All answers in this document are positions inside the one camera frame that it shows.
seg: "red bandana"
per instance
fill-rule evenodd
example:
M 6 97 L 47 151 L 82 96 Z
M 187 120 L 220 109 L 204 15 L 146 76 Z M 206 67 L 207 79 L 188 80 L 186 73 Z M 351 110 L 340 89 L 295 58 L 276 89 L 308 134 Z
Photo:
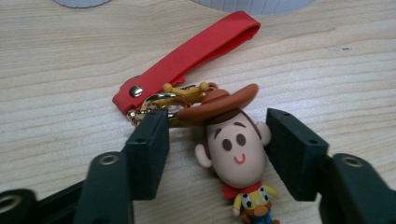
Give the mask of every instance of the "red bandana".
M 257 190 L 260 186 L 262 185 L 262 182 L 259 181 L 256 184 L 244 188 L 244 189 L 236 189 L 234 187 L 231 186 L 226 186 L 224 188 L 221 189 L 221 191 L 224 192 L 224 198 L 226 199 L 232 199 L 234 197 L 236 197 L 236 195 L 240 194 L 240 193 L 251 193 L 254 190 Z

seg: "eyebrow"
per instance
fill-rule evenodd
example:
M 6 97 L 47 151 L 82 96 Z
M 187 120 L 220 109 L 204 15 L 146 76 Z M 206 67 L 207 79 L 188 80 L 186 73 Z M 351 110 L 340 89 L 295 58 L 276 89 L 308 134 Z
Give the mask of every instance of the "eyebrow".
M 235 122 L 233 125 L 235 125 L 235 126 L 241 126 L 241 127 L 244 127 L 244 128 L 246 128 L 247 126 L 245 126 L 243 123 L 241 123 L 241 122 Z
M 219 129 L 217 129 L 216 130 L 216 132 L 215 132 L 215 139 L 216 139 L 216 137 L 218 136 L 218 134 L 221 132 L 221 128 L 219 128 Z

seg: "red wrist strap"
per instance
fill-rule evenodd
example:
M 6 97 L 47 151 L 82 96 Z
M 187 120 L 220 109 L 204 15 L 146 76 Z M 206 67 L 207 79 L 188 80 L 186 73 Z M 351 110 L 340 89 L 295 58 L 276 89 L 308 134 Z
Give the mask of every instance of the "red wrist strap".
M 190 70 L 235 49 L 259 29 L 260 24 L 245 12 L 228 15 L 170 52 L 141 76 L 125 82 L 113 103 L 126 115 L 150 95 L 161 92 L 163 84 L 183 83 Z

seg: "smiling mouth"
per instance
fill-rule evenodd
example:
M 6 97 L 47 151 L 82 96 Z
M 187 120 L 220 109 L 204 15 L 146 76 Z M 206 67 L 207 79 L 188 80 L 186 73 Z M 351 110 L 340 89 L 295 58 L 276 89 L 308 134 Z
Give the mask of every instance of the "smiling mouth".
M 242 159 L 239 160 L 237 157 L 233 157 L 233 159 L 238 163 L 238 164 L 243 164 L 245 162 L 245 159 L 247 157 L 245 156 L 245 153 L 242 153 Z

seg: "brown cowboy hat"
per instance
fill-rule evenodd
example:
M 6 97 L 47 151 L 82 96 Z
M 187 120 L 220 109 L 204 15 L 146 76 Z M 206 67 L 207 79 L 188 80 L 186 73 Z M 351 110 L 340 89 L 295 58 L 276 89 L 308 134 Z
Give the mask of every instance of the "brown cowboy hat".
M 258 90 L 256 84 L 250 84 L 231 95 L 225 90 L 210 91 L 201 105 L 179 111 L 177 118 L 190 124 L 203 125 L 206 120 L 217 115 L 242 109 L 253 100 Z

